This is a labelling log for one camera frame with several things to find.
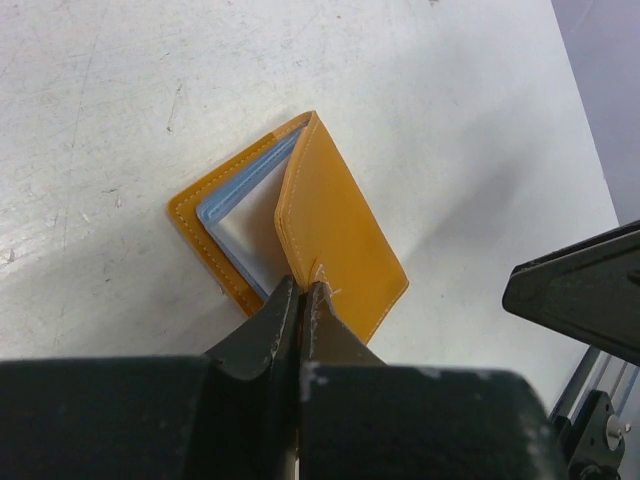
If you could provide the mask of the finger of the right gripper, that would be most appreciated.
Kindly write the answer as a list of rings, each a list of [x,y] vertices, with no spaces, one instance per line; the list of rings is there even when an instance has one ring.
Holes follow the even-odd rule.
[[[516,266],[502,306],[638,365],[639,295],[635,221]]]

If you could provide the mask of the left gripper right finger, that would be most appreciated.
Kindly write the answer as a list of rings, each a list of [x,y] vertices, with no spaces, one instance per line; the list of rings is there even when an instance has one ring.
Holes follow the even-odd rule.
[[[303,479],[564,479],[546,412],[504,370],[391,366],[307,296],[300,366]]]

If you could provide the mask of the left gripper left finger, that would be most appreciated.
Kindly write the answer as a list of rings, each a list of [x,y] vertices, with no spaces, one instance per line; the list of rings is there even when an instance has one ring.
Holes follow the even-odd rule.
[[[1,365],[5,479],[290,479],[299,288],[199,355]]]

